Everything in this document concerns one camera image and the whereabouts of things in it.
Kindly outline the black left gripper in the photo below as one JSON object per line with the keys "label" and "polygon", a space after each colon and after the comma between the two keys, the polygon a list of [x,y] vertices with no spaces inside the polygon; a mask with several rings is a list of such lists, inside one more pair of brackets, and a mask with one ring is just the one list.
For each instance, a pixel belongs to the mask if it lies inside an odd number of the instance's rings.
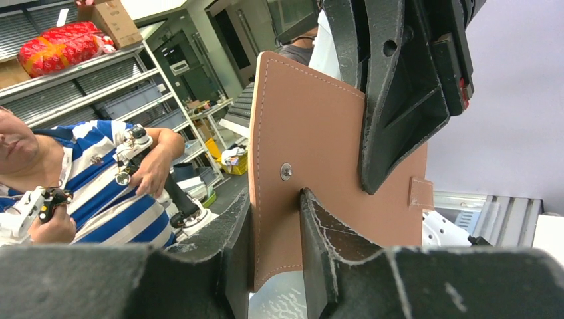
{"label": "black left gripper", "polygon": [[360,147],[366,193],[375,194],[449,113],[467,110],[474,69],[466,29],[485,3],[323,1],[341,80],[366,89]]}

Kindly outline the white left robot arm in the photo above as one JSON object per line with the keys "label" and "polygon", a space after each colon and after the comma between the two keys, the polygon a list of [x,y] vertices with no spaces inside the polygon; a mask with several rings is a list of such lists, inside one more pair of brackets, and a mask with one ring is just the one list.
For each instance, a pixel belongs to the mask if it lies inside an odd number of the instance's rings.
{"label": "white left robot arm", "polygon": [[469,106],[466,29],[483,1],[322,1],[310,68],[364,98],[359,175],[374,194],[392,171]]}

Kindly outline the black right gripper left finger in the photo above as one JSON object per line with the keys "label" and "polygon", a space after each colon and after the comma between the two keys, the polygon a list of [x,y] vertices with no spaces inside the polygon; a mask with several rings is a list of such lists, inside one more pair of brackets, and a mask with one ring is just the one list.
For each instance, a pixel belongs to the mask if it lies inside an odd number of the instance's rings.
{"label": "black right gripper left finger", "polygon": [[2,318],[246,318],[247,190],[169,247],[21,245],[1,249]]}

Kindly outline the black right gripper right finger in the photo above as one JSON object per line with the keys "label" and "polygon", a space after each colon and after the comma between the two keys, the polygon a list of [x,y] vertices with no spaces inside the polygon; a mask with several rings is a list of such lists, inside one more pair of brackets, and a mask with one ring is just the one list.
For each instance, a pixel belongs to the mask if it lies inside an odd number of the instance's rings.
{"label": "black right gripper right finger", "polygon": [[384,248],[300,192],[309,318],[562,318],[563,267],[522,247]]}

